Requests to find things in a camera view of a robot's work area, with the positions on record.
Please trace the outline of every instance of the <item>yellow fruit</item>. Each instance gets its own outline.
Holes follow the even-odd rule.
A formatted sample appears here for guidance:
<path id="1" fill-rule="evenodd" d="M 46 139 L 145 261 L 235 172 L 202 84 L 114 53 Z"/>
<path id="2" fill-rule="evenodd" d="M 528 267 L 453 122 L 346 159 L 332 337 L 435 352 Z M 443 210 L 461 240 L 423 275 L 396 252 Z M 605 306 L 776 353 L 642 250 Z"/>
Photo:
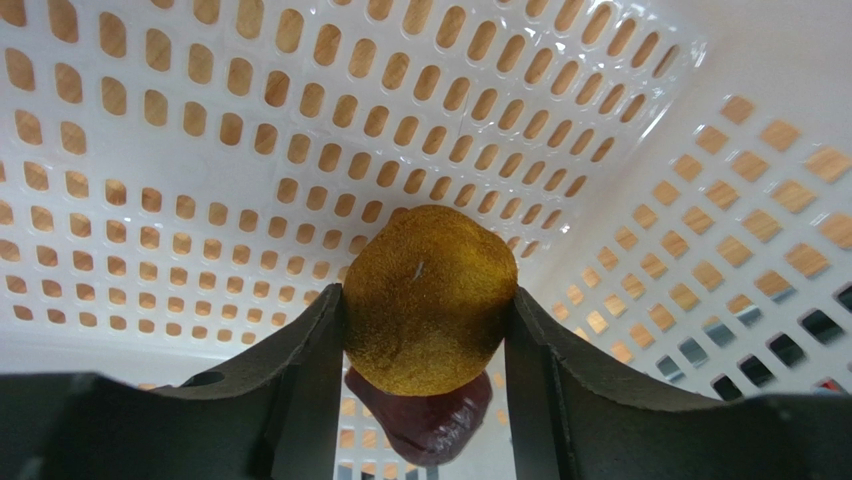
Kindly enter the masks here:
<path id="1" fill-rule="evenodd" d="M 494 355 L 517 283 L 515 258 L 497 235 L 451 208 L 414 208 L 349 268 L 344 348 L 388 393 L 450 392 Z"/>

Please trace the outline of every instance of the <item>brown fuzzy ball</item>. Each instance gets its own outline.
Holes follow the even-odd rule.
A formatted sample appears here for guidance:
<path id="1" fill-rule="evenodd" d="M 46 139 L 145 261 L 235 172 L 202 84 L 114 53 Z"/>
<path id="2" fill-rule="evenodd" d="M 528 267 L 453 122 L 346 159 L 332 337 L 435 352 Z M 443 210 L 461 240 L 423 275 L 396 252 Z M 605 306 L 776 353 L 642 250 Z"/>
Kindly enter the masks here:
<path id="1" fill-rule="evenodd" d="M 447 207 L 388 223 L 349 268 L 344 348 L 395 395 L 453 391 L 479 375 L 505 335 L 518 267 L 505 243 Z"/>

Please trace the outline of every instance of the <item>basket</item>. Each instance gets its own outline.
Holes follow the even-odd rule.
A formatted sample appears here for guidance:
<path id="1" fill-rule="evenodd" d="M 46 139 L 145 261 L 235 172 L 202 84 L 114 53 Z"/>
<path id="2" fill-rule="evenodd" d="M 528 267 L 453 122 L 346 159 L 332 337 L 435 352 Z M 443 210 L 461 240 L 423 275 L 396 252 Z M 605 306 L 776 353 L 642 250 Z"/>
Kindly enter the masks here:
<path id="1" fill-rule="evenodd" d="M 438 203 L 648 375 L 724 399 L 852 388 L 850 15 L 0 1 L 0 369 L 179 384 Z M 337 478 L 513 478 L 501 371 L 502 352 L 482 431 L 429 471 L 344 389 Z"/>

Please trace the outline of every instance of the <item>dark red object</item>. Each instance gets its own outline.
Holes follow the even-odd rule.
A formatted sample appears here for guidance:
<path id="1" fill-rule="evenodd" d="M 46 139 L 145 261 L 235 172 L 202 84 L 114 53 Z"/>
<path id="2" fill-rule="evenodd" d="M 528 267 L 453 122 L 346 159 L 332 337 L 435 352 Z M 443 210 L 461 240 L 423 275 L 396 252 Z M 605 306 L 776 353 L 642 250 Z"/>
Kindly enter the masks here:
<path id="1" fill-rule="evenodd" d="M 394 451 L 422 467 L 450 462 L 461 453 L 482 426 L 492 395 L 485 373 L 457 390 L 431 397 L 385 393 L 354 368 L 345 381 L 379 421 Z"/>

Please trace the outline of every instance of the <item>white plastic basket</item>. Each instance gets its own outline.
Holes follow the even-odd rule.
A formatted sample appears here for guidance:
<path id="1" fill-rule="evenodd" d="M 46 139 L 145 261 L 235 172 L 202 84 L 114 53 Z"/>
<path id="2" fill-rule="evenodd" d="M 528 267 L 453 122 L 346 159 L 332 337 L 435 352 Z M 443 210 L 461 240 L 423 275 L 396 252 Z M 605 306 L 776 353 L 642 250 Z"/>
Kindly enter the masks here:
<path id="1" fill-rule="evenodd" d="M 441 203 L 653 377 L 852 388 L 848 2 L 0 0 L 0 18 L 2 371 L 181 383 L 343 280 L 399 209 Z M 513 478 L 501 365 L 440 478 Z M 348 391 L 340 420 L 338 478 L 412 478 Z"/>

